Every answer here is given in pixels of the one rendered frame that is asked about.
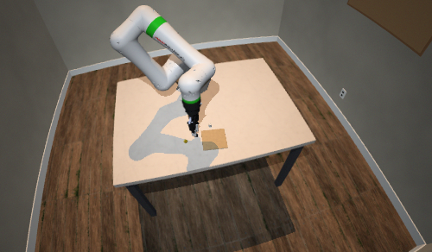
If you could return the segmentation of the brown square mat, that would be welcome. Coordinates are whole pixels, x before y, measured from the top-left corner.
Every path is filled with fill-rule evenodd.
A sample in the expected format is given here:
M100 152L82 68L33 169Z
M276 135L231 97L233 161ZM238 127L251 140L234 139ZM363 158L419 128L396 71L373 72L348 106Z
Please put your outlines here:
M224 129L210 129L201 131L203 151L228 148Z

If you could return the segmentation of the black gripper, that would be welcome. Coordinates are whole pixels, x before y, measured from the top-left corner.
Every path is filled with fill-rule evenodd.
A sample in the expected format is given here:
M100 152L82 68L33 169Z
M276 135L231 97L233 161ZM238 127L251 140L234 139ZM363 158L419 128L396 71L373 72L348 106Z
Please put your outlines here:
M199 121L199 112L200 108L198 110L189 111L186 110L186 113L188 114L189 121L187 122L189 130L192 132L192 136L197 136L196 132L199 131L198 129L198 121Z

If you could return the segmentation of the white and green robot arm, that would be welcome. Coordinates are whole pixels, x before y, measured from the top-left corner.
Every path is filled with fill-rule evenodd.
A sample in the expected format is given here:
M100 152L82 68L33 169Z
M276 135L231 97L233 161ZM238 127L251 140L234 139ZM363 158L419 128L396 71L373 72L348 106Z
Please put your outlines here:
M138 42L142 32L172 52L163 67ZM114 50L137 66L157 90L166 91L179 79L180 101L184 103L184 109L194 111L200 108L200 89L215 74L215 65L150 6L137 7L112 32L110 43Z

